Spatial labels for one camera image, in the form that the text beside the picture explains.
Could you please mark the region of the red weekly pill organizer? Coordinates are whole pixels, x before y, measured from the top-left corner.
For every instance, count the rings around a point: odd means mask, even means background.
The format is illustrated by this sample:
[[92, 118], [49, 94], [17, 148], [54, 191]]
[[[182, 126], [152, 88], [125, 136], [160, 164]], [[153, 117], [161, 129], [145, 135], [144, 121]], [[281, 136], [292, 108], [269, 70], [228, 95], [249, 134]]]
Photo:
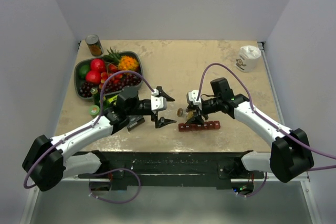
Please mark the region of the red weekly pill organizer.
[[221, 128], [219, 121], [206, 121], [203, 124], [184, 124], [178, 125], [179, 132], [193, 132], [193, 131], [207, 131], [207, 130], [219, 130]]

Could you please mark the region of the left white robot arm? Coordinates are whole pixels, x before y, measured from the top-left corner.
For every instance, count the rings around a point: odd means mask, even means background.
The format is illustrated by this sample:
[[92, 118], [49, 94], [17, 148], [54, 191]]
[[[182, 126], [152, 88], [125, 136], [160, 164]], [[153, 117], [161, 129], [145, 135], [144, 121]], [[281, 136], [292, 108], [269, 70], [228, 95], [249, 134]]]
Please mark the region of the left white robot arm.
[[150, 116], [157, 129], [174, 123], [174, 120], [158, 117], [158, 112], [167, 108], [174, 98], [166, 94], [161, 86], [156, 87], [150, 99], [140, 100], [138, 90], [127, 86], [118, 94], [109, 108], [102, 110], [90, 122], [59, 136], [37, 137], [24, 161], [22, 168], [33, 186], [41, 191], [55, 187], [66, 175], [93, 174], [103, 178], [109, 165], [95, 153], [77, 156], [76, 153], [91, 143], [115, 134], [130, 122], [131, 116]]

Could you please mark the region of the small pill bottle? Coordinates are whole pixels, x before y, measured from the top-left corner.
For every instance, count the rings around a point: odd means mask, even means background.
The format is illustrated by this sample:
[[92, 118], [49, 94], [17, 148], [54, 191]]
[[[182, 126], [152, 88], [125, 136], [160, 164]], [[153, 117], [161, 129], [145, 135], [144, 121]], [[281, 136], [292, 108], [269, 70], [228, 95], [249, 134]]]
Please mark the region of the small pill bottle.
[[194, 116], [195, 112], [196, 110], [179, 108], [177, 110], [177, 116], [189, 120]]

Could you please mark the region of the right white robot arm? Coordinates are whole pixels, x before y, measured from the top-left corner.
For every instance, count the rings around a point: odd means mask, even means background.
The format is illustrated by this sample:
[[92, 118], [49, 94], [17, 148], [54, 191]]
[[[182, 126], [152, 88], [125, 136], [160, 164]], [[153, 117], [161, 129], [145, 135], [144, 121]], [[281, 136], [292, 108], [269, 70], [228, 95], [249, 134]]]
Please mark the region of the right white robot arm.
[[271, 148], [269, 153], [248, 152], [234, 165], [234, 173], [246, 178], [252, 171], [268, 172], [287, 183], [313, 168], [309, 141], [302, 129], [292, 130], [254, 107], [250, 99], [234, 94], [226, 78], [211, 81], [213, 97], [203, 100], [198, 90], [187, 93], [188, 109], [194, 115], [189, 124], [202, 124], [209, 114], [223, 112], [248, 126]]

